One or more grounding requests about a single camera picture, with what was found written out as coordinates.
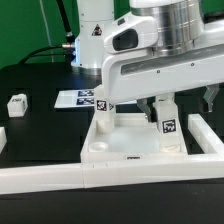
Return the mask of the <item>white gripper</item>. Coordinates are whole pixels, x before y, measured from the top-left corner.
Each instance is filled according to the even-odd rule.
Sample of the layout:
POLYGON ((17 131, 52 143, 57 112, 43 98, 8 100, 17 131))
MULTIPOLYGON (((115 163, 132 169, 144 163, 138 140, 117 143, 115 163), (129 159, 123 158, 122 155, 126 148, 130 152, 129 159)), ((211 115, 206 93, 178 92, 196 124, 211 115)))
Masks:
POLYGON ((103 34, 101 77, 112 104, 137 100, 152 121, 148 97, 207 86, 204 111, 224 83, 224 19, 205 24, 202 34, 184 52, 162 56, 153 50, 160 38, 157 21, 130 13, 109 24, 103 34))

